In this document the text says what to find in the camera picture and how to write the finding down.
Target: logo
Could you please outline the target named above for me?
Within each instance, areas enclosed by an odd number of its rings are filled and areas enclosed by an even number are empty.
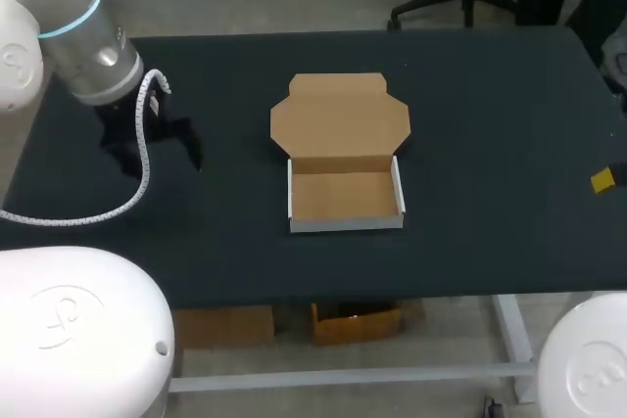
[[[567,382],[571,399],[583,412],[612,415],[627,396],[627,357],[610,343],[589,343],[570,361]]]
[[[20,44],[7,44],[0,50],[0,67],[8,68],[9,74],[0,82],[5,88],[16,90],[27,87],[34,77],[34,70],[27,64],[28,50]]]
[[[60,348],[94,333],[104,313],[100,299],[78,286],[48,288],[30,301],[39,349]]]

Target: chair wheel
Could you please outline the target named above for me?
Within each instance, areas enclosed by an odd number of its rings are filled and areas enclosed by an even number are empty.
[[[401,29],[401,22],[399,19],[388,20],[388,31],[398,31]]]

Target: metal table frame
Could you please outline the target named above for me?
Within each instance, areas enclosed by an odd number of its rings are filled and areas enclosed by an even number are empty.
[[[563,317],[572,308],[591,298],[594,293],[571,294]],[[172,379],[169,392],[216,392],[284,387],[373,384],[391,382],[443,381],[488,377],[511,377],[519,403],[536,401],[536,362],[516,295],[492,297],[509,362],[440,367],[396,367],[345,369],[327,371],[281,372],[232,376],[189,377]]]

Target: cardboard box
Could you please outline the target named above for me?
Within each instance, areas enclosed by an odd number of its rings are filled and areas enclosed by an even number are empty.
[[[270,135],[291,158],[291,232],[403,227],[394,152],[410,135],[410,114],[383,75],[296,75],[271,111]]]
[[[383,340],[401,326],[401,309],[394,303],[344,303],[331,309],[313,303],[312,317],[318,347]]]
[[[274,343],[272,307],[176,310],[176,343],[182,349],[247,347]]]

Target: yellow tape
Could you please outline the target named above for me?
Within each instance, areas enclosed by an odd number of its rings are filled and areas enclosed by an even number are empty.
[[[604,168],[595,176],[593,176],[590,181],[592,181],[592,187],[595,189],[595,193],[600,193],[607,188],[611,188],[612,186],[616,186],[616,182],[614,181],[614,177],[611,174],[611,170],[609,167]]]

